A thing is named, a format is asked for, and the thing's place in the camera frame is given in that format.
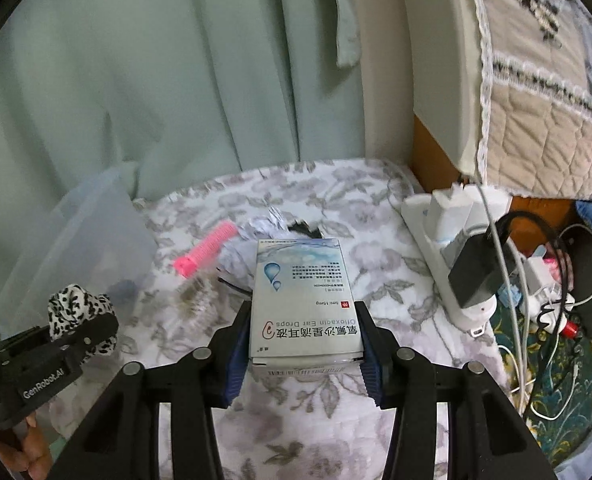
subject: quilted cover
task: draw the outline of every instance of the quilted cover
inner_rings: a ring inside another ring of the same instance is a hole
[[[487,184],[592,200],[592,16],[580,0],[475,0]]]

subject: pink hair roller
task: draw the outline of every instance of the pink hair roller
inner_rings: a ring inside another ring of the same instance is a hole
[[[210,263],[218,255],[222,245],[237,234],[238,228],[234,222],[225,220],[219,223],[196,247],[174,261],[176,272],[189,278],[199,267]]]

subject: pink object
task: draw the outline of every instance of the pink object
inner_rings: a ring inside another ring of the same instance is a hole
[[[219,223],[196,247],[174,261],[176,272],[184,278],[189,278],[199,267],[212,261],[222,245],[237,234],[238,228],[234,222],[225,220]]]
[[[566,265],[567,265],[567,288],[572,289],[574,288],[574,269],[572,268],[572,261],[569,256],[565,256],[563,254],[560,255],[561,258],[566,258]],[[557,282],[561,282],[560,277],[560,269],[558,268],[558,262],[554,256],[545,256],[542,259],[547,266],[550,268],[551,277],[554,278]]]

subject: red logo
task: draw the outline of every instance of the red logo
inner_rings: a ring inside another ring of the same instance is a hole
[[[263,328],[263,338],[271,339],[275,334],[276,332],[274,332],[274,324],[271,321],[265,323],[265,327]]]

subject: black power adapter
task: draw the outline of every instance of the black power adapter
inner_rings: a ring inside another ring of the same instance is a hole
[[[507,271],[511,273],[516,263],[504,243],[502,248]],[[488,233],[468,238],[450,271],[449,280],[461,308],[482,303],[496,294],[503,285],[503,274]]]

